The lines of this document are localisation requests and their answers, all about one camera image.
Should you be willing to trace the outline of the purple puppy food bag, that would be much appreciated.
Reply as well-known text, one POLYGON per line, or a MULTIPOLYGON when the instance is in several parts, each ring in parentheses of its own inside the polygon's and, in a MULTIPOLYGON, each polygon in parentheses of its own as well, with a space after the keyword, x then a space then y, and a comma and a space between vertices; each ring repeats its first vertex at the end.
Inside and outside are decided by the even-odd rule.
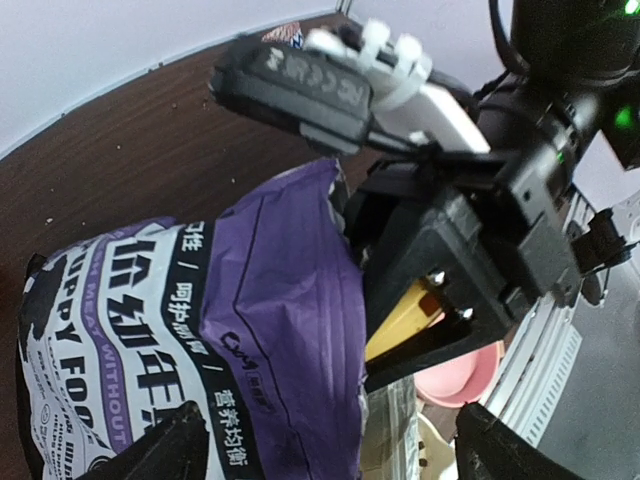
POLYGON ((362 273, 339 162, 280 174, 218 218, 150 219, 31 259, 19 433, 35 479, 77 479, 184 404, 207 479, 357 479, 362 273))

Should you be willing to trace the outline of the yellow plastic scoop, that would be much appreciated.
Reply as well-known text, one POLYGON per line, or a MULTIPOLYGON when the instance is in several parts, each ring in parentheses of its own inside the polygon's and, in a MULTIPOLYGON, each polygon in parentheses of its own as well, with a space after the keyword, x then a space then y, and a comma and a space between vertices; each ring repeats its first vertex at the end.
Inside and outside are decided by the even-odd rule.
POLYGON ((415 281, 367 342, 367 363, 428 329, 445 314, 423 279, 415 281))

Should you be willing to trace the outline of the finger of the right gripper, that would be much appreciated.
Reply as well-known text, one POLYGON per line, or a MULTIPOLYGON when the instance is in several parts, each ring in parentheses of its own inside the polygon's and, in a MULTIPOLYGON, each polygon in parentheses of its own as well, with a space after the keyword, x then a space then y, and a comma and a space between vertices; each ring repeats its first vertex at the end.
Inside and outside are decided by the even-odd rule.
POLYGON ((406 376, 475 350, 480 328, 472 321, 444 319, 367 364, 365 390, 371 393, 406 376))

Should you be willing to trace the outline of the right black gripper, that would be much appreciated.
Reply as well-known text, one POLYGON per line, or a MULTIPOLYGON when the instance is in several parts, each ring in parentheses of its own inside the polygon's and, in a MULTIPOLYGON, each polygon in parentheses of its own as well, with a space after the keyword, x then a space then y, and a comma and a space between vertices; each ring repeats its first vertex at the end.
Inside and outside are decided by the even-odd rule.
POLYGON ((474 322, 478 348, 502 339, 537 298, 573 297, 579 270, 532 158, 434 143, 383 152, 347 207, 347 235, 365 261, 367 342, 421 279, 445 314, 438 322, 474 322))

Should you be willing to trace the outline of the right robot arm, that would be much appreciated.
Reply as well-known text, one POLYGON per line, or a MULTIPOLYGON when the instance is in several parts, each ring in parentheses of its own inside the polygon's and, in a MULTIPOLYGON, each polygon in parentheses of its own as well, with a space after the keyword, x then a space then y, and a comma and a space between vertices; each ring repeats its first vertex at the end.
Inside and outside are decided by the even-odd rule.
POLYGON ((505 73, 478 93, 486 153, 444 144, 369 170, 347 234, 365 260, 369 334, 413 286, 445 317, 367 363, 368 391, 501 339, 541 297, 629 257, 605 210, 569 238, 556 203, 597 133, 639 164, 639 15, 622 1, 518 1, 492 19, 505 73))

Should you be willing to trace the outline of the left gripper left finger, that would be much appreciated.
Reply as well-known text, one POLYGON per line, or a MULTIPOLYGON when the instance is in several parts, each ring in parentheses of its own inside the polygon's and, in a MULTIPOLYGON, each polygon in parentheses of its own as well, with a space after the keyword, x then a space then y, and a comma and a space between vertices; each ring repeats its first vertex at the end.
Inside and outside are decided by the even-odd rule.
POLYGON ((202 480, 208 432, 197 404, 187 401, 125 451, 86 472, 86 480, 202 480))

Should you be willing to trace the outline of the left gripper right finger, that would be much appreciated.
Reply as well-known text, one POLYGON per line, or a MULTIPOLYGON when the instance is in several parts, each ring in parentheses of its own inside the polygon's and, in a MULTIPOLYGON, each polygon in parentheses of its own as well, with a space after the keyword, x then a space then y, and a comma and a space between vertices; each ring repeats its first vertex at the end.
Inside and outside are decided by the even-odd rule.
POLYGON ((462 480, 581 480, 519 437, 480 403, 456 418, 455 452, 462 480))

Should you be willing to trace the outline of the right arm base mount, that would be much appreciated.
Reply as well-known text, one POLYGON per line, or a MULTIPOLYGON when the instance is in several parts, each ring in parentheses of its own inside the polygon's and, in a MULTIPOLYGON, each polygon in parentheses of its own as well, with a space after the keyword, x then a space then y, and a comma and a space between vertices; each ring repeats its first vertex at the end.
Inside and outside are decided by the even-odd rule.
POLYGON ((631 258, 633 246, 619 234, 611 208, 597 212, 588 226, 589 230, 586 233, 571 242, 582 276, 612 268, 631 258))

